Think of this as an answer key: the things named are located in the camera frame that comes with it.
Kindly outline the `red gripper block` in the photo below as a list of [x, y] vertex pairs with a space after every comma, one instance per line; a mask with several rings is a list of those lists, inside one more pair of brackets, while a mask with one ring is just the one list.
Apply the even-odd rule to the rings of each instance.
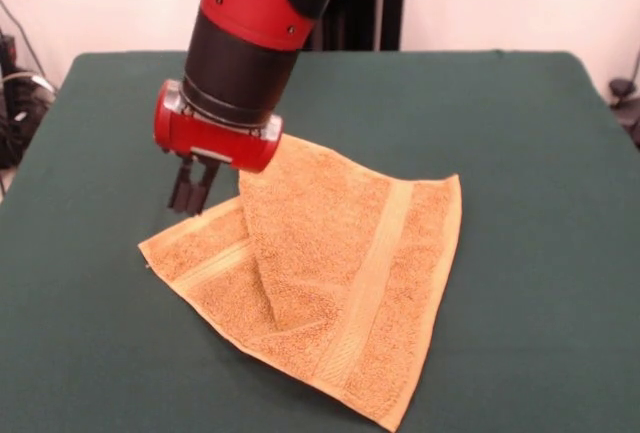
[[[208, 119], [191, 109], [176, 80], [162, 85], [155, 107], [154, 140], [158, 146], [181, 158], [168, 208], [175, 213], [200, 215], [220, 162], [236, 169], [261, 172], [279, 146], [283, 120], [273, 114], [261, 127], [229, 126]], [[196, 156], [209, 161], [198, 183], [191, 181]]]

